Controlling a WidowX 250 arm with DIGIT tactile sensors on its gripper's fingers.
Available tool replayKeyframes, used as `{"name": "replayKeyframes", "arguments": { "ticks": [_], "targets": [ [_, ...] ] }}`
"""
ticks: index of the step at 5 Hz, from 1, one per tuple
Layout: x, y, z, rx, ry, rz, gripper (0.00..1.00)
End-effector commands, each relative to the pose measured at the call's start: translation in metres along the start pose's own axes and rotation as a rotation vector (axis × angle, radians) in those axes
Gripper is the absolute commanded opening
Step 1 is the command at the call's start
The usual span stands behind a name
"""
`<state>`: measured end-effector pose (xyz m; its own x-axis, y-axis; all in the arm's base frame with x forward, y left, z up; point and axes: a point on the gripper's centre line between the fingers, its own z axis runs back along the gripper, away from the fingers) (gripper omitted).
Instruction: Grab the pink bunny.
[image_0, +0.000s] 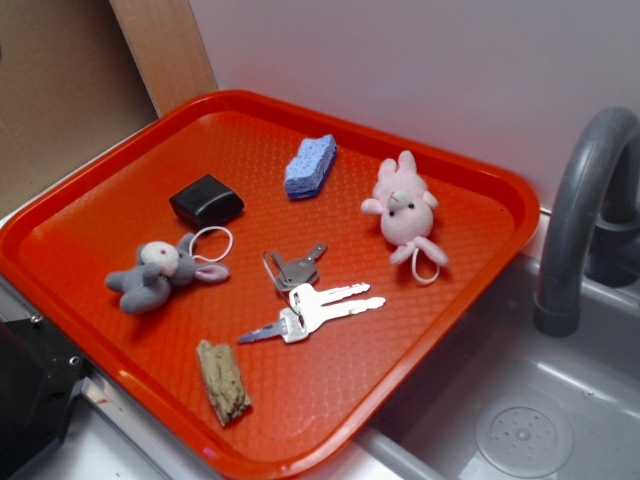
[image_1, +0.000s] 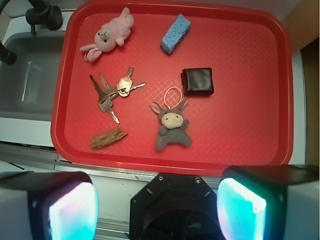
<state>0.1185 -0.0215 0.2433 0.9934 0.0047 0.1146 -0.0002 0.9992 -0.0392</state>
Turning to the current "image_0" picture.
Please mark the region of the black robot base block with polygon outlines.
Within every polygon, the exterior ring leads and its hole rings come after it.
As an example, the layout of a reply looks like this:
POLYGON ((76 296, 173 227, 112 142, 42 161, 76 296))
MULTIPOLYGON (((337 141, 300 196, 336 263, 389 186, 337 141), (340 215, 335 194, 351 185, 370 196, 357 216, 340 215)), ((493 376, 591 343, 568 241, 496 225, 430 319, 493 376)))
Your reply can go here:
POLYGON ((1 323, 1 477, 60 448, 87 375, 81 350, 49 319, 1 323))

